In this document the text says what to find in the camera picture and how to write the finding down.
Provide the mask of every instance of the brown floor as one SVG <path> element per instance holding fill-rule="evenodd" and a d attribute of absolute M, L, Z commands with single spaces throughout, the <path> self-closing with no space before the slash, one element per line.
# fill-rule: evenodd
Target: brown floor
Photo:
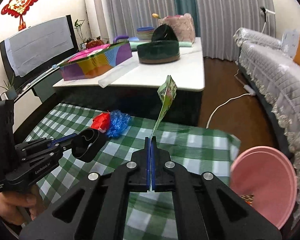
<path fill-rule="evenodd" d="M 234 78 L 237 69 L 234 62 L 204 59 L 205 88 L 198 126 L 206 126 L 210 114 L 217 106 L 247 93 Z M 247 83 L 240 72 L 238 77 Z M 241 140 L 240 153 L 254 146 L 276 147 L 271 125 L 256 97 L 243 96 L 222 106 L 213 115 L 209 128 L 237 136 Z"/>

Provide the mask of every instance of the plaid tablecloth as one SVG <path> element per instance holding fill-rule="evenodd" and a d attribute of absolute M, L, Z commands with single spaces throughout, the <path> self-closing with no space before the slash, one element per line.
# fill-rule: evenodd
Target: plaid tablecloth
<path fill-rule="evenodd" d="M 27 141 L 37 138 L 60 138 L 79 133 L 92 124 L 100 111 L 57 105 L 35 127 Z M 64 152 L 60 166 L 38 182 L 46 206 L 59 199 L 72 185 L 90 172 L 106 174 L 128 162 L 131 154 L 144 148 L 155 120 L 133 117 L 129 127 L 118 139 L 111 139 L 94 160 L 84 163 Z M 228 184 L 230 165 L 238 154 L 240 141 L 219 130 L 162 122 L 154 133 L 158 148 L 169 151 L 171 160 L 188 171 L 201 174 L 213 172 Z M 124 239 L 176 239 L 177 228 L 171 193 L 130 193 Z"/>

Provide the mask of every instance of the red wall hanging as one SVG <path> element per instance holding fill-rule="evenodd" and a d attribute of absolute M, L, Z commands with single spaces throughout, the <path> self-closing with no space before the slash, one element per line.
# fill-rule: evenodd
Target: red wall hanging
<path fill-rule="evenodd" d="M 23 21 L 23 15 L 27 13 L 30 6 L 33 5 L 37 0 L 10 0 L 1 10 L 1 14 L 10 14 L 15 18 L 20 17 L 19 31 L 26 28 L 26 22 Z"/>

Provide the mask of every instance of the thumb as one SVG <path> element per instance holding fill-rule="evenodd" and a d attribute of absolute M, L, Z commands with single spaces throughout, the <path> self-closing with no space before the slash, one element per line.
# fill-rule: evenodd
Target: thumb
<path fill-rule="evenodd" d="M 22 194 L 19 192 L 3 192 L 4 202 L 17 207 L 33 207 L 35 206 L 37 200 L 35 195 L 27 193 Z"/>

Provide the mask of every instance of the red plastic bag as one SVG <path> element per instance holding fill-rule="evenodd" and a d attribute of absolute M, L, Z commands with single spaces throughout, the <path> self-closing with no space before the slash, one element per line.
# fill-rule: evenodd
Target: red plastic bag
<path fill-rule="evenodd" d="M 105 133 L 110 127 L 110 113 L 101 113 L 93 118 L 91 128 L 99 130 L 101 133 Z"/>

